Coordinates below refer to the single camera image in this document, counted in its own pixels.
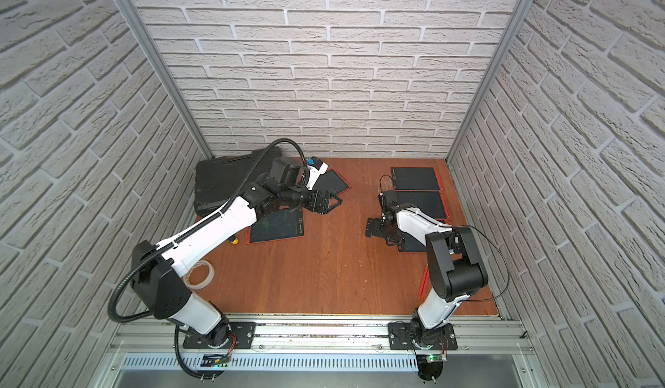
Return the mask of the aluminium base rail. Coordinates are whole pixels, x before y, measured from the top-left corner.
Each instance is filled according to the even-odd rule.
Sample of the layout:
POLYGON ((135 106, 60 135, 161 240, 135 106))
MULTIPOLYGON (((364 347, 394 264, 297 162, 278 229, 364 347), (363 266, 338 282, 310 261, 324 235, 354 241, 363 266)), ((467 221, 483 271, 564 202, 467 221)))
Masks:
POLYGON ((94 387, 542 387, 544 371, 519 322, 450 320, 455 351, 391 350, 403 315, 235 314, 255 322, 249 349, 184 349, 154 319, 118 328, 94 387))

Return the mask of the white tape roll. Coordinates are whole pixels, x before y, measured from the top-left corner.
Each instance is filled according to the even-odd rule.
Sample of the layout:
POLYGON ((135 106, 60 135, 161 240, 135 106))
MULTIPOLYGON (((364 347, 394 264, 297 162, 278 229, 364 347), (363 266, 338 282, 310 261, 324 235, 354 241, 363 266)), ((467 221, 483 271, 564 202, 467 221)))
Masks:
POLYGON ((184 276, 185 285, 192 290, 208 287, 215 277, 214 266, 207 260, 197 262, 184 276))

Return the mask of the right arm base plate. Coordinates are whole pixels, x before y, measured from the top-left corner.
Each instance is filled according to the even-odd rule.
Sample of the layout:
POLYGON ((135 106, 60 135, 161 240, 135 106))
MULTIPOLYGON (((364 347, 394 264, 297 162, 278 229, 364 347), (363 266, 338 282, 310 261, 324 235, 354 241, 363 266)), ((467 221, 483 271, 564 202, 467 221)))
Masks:
POLYGON ((455 330, 451 323, 435 329, 414 330, 410 322, 389 322, 388 341, 391 350, 442 351, 458 349, 455 330))

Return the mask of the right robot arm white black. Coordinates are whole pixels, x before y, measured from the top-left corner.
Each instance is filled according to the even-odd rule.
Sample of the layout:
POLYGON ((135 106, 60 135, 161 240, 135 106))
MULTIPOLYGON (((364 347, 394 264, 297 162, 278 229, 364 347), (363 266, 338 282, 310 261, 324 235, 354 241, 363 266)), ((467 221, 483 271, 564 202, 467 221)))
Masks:
POLYGON ((471 296, 488 285, 488 272, 469 226, 439 222, 412 204, 403 204, 394 190, 381 192, 382 215, 370 218, 365 235, 402 247, 410 236, 426 249, 432 289, 411 319, 418 344, 431 343, 449 318, 471 296))

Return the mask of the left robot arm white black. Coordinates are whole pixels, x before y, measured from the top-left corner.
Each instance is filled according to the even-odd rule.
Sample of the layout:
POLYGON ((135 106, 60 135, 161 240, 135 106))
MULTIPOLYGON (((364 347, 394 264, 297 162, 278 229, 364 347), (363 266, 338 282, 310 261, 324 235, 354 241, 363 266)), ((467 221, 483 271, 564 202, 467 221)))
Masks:
POLYGON ((149 315, 185 326, 211 346, 223 345, 230 331, 228 319, 185 284, 185 275, 223 241, 281 209, 332 211, 334 193, 317 186, 327 170, 327 163, 316 157, 305 164, 275 159, 268 172, 192 227, 157 244, 138 244, 129 283, 149 315))

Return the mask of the black plastic tool case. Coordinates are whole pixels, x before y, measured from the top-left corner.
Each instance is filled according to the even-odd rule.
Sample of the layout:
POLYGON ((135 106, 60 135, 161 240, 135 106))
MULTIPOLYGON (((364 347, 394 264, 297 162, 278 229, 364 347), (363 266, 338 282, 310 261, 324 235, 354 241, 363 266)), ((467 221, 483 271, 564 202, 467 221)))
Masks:
POLYGON ((197 216, 206 217, 233 194, 254 162, 261 149, 236 157, 218 157, 200 161, 195 173, 194 210, 197 216))

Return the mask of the writing tablet red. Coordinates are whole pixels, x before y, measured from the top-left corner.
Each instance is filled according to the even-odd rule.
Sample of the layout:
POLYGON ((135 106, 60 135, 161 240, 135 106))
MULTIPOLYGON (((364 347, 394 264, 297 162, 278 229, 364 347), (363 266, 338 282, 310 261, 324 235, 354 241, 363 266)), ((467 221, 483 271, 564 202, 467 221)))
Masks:
POLYGON ((248 243, 259 244, 303 236, 302 210, 280 210, 258 220, 249 228, 248 243))
POLYGON ((320 175, 314 188, 341 195, 349 190, 351 186, 337 170, 328 169, 323 175, 320 175))

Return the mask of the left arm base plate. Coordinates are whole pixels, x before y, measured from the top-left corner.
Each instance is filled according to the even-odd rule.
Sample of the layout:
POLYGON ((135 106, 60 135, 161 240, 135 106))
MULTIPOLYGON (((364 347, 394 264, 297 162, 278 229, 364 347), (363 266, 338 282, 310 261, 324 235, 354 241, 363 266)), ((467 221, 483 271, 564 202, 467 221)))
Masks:
POLYGON ((227 340, 223 345, 210 345, 204 336, 196 333, 185 333, 185 339, 182 347, 184 349, 222 349, 229 350, 232 345, 235 349, 249 349, 251 348, 252 341, 255 336, 256 323, 255 322, 236 322, 231 321, 229 331, 227 332, 227 340))

